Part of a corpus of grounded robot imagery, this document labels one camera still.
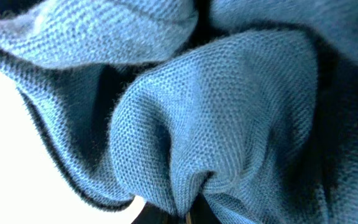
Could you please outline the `blue polo shirt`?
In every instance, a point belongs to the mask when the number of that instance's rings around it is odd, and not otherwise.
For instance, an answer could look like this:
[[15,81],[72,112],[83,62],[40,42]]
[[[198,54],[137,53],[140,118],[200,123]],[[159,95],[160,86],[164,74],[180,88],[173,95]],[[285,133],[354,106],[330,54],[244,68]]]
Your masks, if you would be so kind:
[[358,223],[358,1],[42,1],[0,71],[97,208]]

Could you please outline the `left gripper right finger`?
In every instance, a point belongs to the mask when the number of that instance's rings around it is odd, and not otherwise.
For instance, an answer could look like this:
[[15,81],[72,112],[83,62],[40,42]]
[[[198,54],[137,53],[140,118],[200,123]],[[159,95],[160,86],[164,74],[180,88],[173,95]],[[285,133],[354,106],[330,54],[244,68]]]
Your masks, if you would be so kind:
[[190,209],[190,224],[221,224],[201,194],[196,197]]

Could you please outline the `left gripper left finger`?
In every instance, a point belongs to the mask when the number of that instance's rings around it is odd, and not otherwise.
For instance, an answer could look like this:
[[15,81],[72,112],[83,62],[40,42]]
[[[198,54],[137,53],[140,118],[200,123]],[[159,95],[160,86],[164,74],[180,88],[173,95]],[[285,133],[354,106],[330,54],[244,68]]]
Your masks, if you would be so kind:
[[184,218],[171,215],[151,203],[146,203],[132,224],[185,224]]

